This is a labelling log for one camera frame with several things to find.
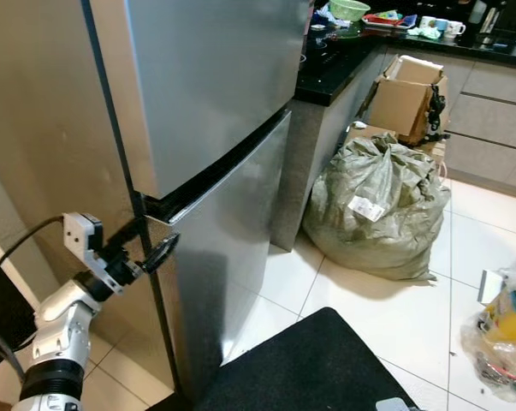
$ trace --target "open cardboard box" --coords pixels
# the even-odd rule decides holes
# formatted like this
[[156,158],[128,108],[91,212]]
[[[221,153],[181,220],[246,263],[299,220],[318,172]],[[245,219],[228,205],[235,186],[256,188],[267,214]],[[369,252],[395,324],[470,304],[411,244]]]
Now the open cardboard box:
[[448,77],[442,66],[409,56],[396,56],[377,77],[359,110],[362,115],[371,104],[369,124],[394,130],[398,138],[411,146],[427,134],[433,86],[446,98],[440,115],[442,133],[448,125]]

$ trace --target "refrigerator door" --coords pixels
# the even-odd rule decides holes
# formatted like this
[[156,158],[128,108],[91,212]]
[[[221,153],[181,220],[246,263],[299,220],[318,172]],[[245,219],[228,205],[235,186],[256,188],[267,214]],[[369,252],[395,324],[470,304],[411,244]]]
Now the refrigerator door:
[[261,288],[289,113],[181,216],[151,220],[155,240],[181,233],[159,272],[184,394],[202,394],[237,340]]
[[161,199],[294,95],[307,0],[91,0],[136,190]]

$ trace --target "white floor tile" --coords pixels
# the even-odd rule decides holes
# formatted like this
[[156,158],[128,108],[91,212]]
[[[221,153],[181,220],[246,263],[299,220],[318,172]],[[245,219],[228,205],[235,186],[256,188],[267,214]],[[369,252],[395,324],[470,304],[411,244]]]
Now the white floor tile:
[[99,367],[147,404],[156,404],[173,392],[169,387],[148,373],[148,371],[115,348],[105,356],[102,362],[100,362]]
[[271,245],[260,294],[294,313],[300,313],[323,257],[302,232],[298,234],[291,253]]
[[96,368],[96,364],[94,364],[94,362],[89,360],[86,363],[86,367],[85,367],[85,379],[86,379],[86,377],[88,377],[90,375],[90,373],[94,370],[94,368]]
[[85,411],[144,411],[148,405],[96,367],[83,386]]
[[452,216],[452,278],[478,288],[483,270],[497,270],[515,260],[515,233]]
[[392,282],[325,259],[302,315],[333,307],[377,356],[446,388],[450,281]]
[[477,407],[470,402],[460,399],[453,394],[449,395],[448,411],[482,411],[483,408]]
[[440,229],[440,234],[436,238],[430,250],[429,270],[450,277],[451,265],[451,240],[452,240],[452,220],[451,213],[444,212],[444,222]]
[[516,198],[452,181],[452,212],[516,233]]
[[167,387],[174,387],[160,327],[150,328],[145,332],[133,330],[115,346],[115,349],[126,355]]
[[516,403],[505,402],[496,397],[488,386],[480,381],[471,360],[461,347],[461,326],[468,324],[472,316],[483,310],[483,306],[477,302],[477,293],[478,290],[473,287],[457,282],[452,283],[452,341],[450,350],[454,355],[450,356],[449,390],[456,396],[488,411],[516,411]]
[[[32,357],[32,346],[30,345],[16,353],[16,357],[24,371],[26,371]],[[9,363],[2,361],[0,363],[0,402],[16,404],[20,396],[20,391],[21,383],[16,376],[16,372]]]
[[448,407],[447,391],[385,360],[381,360],[381,362],[421,409],[426,409],[427,411],[446,411]]
[[227,362],[275,336],[297,320],[296,314],[258,296]]
[[99,364],[112,348],[113,346],[102,337],[98,337],[93,332],[90,333],[90,359],[92,362]]
[[[452,189],[452,180],[449,178],[444,179],[443,186],[448,187],[450,190]],[[452,211],[452,199],[450,198],[449,202],[444,207],[444,211]]]

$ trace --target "tiled floor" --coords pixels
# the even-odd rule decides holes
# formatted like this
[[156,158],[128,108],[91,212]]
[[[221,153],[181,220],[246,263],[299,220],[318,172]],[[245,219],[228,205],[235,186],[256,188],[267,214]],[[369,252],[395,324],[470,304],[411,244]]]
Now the tiled floor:
[[[144,411],[172,393],[172,390],[150,375],[126,355],[103,339],[91,336],[91,358],[86,367],[83,388],[85,411]],[[18,353],[27,368],[31,348]],[[20,384],[14,371],[0,364],[0,401],[14,404]]]
[[[330,306],[423,409],[516,411],[516,403],[503,402],[480,383],[460,346],[460,327],[481,310],[476,299],[482,270],[516,259],[516,199],[460,182],[447,184],[453,196],[430,262],[436,283],[394,283],[342,268],[300,234],[291,253],[271,246],[261,295],[229,359]],[[27,352],[20,357],[23,362]],[[15,402],[18,392],[14,373],[2,364],[0,400]],[[86,411],[144,410],[170,392],[92,337]]]

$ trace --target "kitchen counter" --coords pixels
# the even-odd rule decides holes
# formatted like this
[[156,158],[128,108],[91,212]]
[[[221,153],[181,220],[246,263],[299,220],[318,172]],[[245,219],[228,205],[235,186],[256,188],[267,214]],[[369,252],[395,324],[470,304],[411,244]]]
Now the kitchen counter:
[[366,67],[371,52],[381,45],[435,51],[516,67],[514,39],[498,39],[494,45],[477,45],[464,37],[429,40],[407,35],[406,30],[366,27],[362,22],[344,29],[328,26],[322,31],[309,31],[306,61],[301,64],[294,98],[330,106],[359,70]]

